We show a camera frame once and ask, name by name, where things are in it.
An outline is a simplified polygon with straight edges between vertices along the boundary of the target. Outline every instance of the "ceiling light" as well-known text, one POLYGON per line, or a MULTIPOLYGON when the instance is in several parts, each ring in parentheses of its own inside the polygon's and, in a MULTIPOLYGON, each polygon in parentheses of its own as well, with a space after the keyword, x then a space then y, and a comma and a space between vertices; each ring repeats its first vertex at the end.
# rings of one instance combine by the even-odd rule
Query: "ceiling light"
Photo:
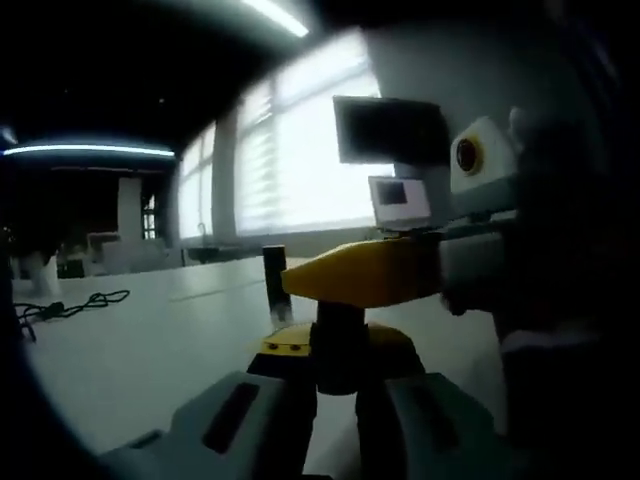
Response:
POLYGON ((258 12, 265 17, 280 24, 297 37, 304 37, 309 33, 309 29, 302 25, 294 16, 287 13, 282 7, 276 5, 270 0, 242 0, 244 3, 252 8, 255 8, 258 12))
POLYGON ((3 155, 15 155, 17 153, 50 152, 55 150, 69 151, 82 150, 89 152, 123 152, 138 153, 142 155, 155 155, 160 157, 173 157, 171 150, 155 150, 152 148, 119 147, 115 145, 34 145, 32 147, 9 148, 3 155))

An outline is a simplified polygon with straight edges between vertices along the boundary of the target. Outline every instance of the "yellow robot part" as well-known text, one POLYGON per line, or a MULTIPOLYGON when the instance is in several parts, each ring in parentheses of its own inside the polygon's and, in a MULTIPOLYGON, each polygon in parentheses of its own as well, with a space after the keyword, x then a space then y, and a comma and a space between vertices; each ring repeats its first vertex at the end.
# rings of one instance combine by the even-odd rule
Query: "yellow robot part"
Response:
POLYGON ((282 272, 292 295, 360 308, 395 305, 439 290, 434 241, 411 238, 342 245, 282 272))

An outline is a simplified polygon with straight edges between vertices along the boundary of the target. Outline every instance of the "window blind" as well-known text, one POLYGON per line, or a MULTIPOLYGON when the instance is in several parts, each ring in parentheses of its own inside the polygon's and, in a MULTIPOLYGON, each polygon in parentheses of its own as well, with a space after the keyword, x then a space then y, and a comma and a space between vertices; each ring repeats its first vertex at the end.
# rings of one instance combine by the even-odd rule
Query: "window blind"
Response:
POLYGON ((378 96, 359 32, 336 38, 245 96, 239 109, 239 236, 375 224, 368 177, 389 165, 340 163, 333 96, 378 96))
POLYGON ((178 225, 182 240, 211 236, 215 124, 185 150, 178 185, 178 225))

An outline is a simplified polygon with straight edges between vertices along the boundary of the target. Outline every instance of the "wall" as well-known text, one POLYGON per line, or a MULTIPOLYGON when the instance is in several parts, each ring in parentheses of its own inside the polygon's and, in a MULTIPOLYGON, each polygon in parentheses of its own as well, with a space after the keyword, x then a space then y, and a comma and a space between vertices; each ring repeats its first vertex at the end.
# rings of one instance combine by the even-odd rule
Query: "wall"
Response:
POLYGON ((118 181, 118 233, 124 241, 142 239, 142 181, 121 178, 118 181))
MULTIPOLYGON (((581 119, 597 162, 603 157, 595 113, 586 93, 548 32, 526 25, 466 25, 432 21, 365 33, 369 55, 383 96, 440 105, 450 137, 476 118, 489 115, 505 130, 512 106, 535 113, 581 119)), ((370 229, 310 232, 237 239, 233 219, 233 138, 235 118, 218 124, 214 161, 214 235, 223 243, 282 243, 292 256, 314 256, 370 235, 370 229)), ((434 220, 455 216, 449 194, 448 168, 429 171, 398 165, 396 173, 425 180, 434 220)))

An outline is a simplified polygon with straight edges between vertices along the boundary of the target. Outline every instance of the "table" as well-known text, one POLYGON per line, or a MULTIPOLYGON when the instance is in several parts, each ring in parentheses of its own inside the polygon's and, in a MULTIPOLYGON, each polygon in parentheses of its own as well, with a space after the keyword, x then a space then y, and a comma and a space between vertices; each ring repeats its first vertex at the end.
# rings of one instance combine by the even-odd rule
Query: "table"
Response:
MULTIPOLYGON (((27 345, 45 393, 95 453, 168 428, 181 404, 245 369, 273 328, 259 257, 61 284, 68 305, 96 291, 131 290, 120 304, 37 324, 38 343, 27 345)), ((295 321, 312 321, 315 307, 294 297, 295 321)), ((474 395, 504 431, 504 384, 489 315, 453 317, 432 297, 369 310, 367 320, 408 334, 426 369, 474 395)), ((357 464, 355 397, 321 395, 318 402, 305 470, 340 478, 357 464)))

